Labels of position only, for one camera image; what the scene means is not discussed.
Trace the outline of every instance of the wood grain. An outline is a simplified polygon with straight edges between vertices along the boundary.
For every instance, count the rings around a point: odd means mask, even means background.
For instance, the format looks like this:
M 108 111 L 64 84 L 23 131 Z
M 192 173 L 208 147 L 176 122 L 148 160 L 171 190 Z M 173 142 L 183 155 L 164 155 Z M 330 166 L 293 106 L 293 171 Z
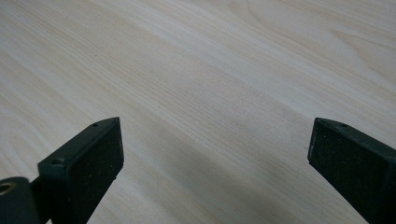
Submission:
M 308 165 L 315 117 L 396 147 L 393 0 L 4 0 L 0 178 L 120 116 L 90 223 L 365 223 Z

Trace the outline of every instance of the wooden table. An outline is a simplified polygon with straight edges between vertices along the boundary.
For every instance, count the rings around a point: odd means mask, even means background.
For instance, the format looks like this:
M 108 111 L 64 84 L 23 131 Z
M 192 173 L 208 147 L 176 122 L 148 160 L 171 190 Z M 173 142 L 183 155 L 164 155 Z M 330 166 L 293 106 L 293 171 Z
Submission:
M 315 117 L 396 147 L 394 0 L 3 0 L 0 179 L 121 120 L 90 223 L 365 223 L 306 158 Z

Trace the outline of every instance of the screw hole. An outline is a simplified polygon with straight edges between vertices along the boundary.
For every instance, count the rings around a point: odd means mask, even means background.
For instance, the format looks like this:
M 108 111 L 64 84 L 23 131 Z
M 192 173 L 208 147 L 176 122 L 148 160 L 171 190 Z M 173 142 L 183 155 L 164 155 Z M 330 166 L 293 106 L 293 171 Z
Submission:
M 15 188 L 15 186 L 16 184 L 13 182 L 0 185 L 0 196 L 9 193 Z
M 65 162 L 64 158 L 57 158 L 57 159 L 52 160 L 53 165 L 62 165 L 64 162 Z

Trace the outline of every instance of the light wood surface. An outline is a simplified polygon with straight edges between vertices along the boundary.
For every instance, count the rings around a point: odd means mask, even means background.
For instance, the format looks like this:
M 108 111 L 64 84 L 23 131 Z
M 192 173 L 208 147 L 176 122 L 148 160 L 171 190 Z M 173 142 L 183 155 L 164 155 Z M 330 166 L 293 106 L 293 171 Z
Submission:
M 90 223 L 365 223 L 315 117 L 396 147 L 394 0 L 2 0 L 0 179 L 120 116 Z

